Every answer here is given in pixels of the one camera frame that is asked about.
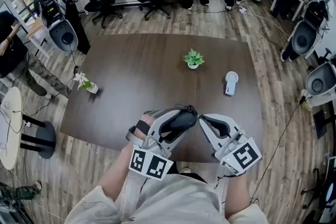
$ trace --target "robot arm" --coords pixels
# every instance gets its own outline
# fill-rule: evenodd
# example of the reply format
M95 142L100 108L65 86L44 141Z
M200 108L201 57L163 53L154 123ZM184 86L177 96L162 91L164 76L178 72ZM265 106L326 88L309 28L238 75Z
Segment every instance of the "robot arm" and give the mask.
M232 118L204 114L199 116L199 122L205 137L212 145L214 156L234 175L243 174L261 159L261 153L253 138L248 138Z
M151 125L140 120L136 126L129 129L127 139L135 145L137 150L162 158L160 162L169 161L171 151L184 138L187 131L193 127L197 120L207 140L212 145L214 156L219 163L227 168L231 173L238 176L261 159L261 153L252 138L245 135L237 123L230 117L219 114L198 115L192 106L181 106L174 109L148 111L145 114L154 118ZM146 139L142 140L134 135L135 129L139 129L145 134ZM134 155L140 154L133 151L130 164L134 162Z

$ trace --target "white sleeve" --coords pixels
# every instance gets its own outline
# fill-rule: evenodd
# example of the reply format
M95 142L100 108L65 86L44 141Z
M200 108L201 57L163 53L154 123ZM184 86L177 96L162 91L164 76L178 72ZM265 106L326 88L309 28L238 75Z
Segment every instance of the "white sleeve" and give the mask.
M101 186L86 195L68 215L65 224L120 224L119 210Z
M264 213L259 206L253 204L240 211L227 220L230 224L268 224Z

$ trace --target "hand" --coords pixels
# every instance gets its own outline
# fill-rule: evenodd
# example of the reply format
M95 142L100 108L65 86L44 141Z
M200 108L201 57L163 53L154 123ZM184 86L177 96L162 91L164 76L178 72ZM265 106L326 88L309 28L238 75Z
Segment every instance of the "hand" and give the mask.
M9 45L8 39L5 39L4 41L1 42L1 44L0 44L0 56L4 55L8 45Z
M149 126L151 126L152 123L154 122L154 118L152 116L147 115L147 114L143 114L141 116L140 120L147 123ZM135 129L134 135L137 138L140 138L141 140L144 140L144 141L146 140L146 137L147 137L147 135L144 134L143 132L141 132L138 128Z

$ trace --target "window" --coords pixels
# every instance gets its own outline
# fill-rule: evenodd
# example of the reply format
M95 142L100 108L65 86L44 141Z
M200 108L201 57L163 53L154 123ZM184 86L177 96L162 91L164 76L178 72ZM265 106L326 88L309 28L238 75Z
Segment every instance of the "window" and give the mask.
M34 13L34 0L13 0L12 5L20 14L22 20L31 25L35 22L36 14Z

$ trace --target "dark wooden table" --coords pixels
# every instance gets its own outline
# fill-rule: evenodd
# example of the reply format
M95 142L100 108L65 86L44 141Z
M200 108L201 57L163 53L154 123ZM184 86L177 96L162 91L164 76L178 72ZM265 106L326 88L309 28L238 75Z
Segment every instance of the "dark wooden table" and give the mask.
M183 61L191 48L205 60L196 70ZM75 83L61 125L67 135L119 151L144 111L192 104L198 113L232 117L262 152L260 95L246 43L188 35L98 36L81 69L99 91L77 91ZM229 71L239 75L232 97L224 95ZM197 124L172 159L216 162L212 153Z

